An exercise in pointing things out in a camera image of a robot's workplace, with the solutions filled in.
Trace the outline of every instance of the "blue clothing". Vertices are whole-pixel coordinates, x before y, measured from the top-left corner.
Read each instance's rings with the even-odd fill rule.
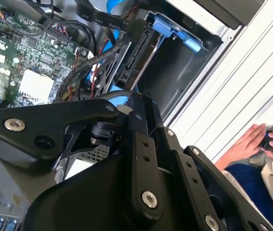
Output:
[[[235,164],[225,170],[235,177],[255,206],[273,225],[273,200],[262,180],[261,169],[244,164]]]

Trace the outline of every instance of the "motherboard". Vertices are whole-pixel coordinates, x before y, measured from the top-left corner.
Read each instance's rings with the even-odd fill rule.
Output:
[[[35,34],[43,29],[13,14],[8,20],[21,31]],[[55,27],[38,37],[20,36],[0,16],[0,102],[8,102],[9,107],[51,103],[76,59],[80,54],[87,59],[88,53]]]

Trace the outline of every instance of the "capacitor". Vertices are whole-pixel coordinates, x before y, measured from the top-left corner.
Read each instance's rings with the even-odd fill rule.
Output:
[[[56,49],[59,48],[59,46],[60,46],[60,43],[59,43],[59,42],[56,42],[54,39],[51,40],[51,44],[52,44],[52,46],[54,46]]]
[[[14,62],[15,64],[19,64],[19,63],[21,62],[21,60],[20,60],[19,57],[15,57],[15,58],[13,58],[13,62]]]
[[[86,57],[87,56],[87,51],[86,50],[82,50],[81,55],[84,56],[84,57]]]

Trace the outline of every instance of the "silver screw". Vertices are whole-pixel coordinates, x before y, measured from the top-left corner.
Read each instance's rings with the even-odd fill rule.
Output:
[[[147,205],[149,208],[157,207],[156,196],[150,191],[145,191],[142,193],[142,200],[144,204]]]
[[[25,123],[19,119],[7,119],[4,126],[10,131],[23,131],[26,128]]]
[[[212,216],[207,215],[205,217],[205,220],[207,225],[209,226],[209,228],[211,228],[212,231],[219,231],[219,225],[217,224],[217,222]]]
[[[87,55],[87,51],[86,50],[82,50],[82,52],[80,53],[82,56],[86,56]]]
[[[143,119],[139,114],[136,114],[136,118],[138,118],[139,120]]]
[[[234,39],[234,37],[232,35],[227,37],[227,40],[230,41],[230,42],[233,41],[233,39]]]
[[[167,130],[167,134],[169,134],[170,136],[174,136],[175,134],[171,131],[171,130]]]
[[[107,110],[109,110],[109,111],[111,111],[111,112],[113,112],[113,111],[114,111],[113,107],[112,107],[112,106],[110,106],[110,105],[107,105],[107,106],[106,106],[106,108],[107,108]]]
[[[193,149],[193,152],[194,152],[196,155],[199,155],[199,154],[200,154],[199,151],[198,151],[196,148]]]
[[[269,231],[269,229],[264,224],[260,224],[260,227],[263,231]]]

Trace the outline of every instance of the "blue latch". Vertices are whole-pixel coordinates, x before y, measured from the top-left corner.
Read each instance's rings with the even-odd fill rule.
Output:
[[[199,52],[202,48],[203,44],[201,41],[197,41],[185,31],[176,31],[171,27],[169,23],[164,21],[161,17],[156,17],[152,28],[167,38],[170,38],[173,34],[177,35],[183,40],[183,43],[187,47],[189,47],[196,53]]]

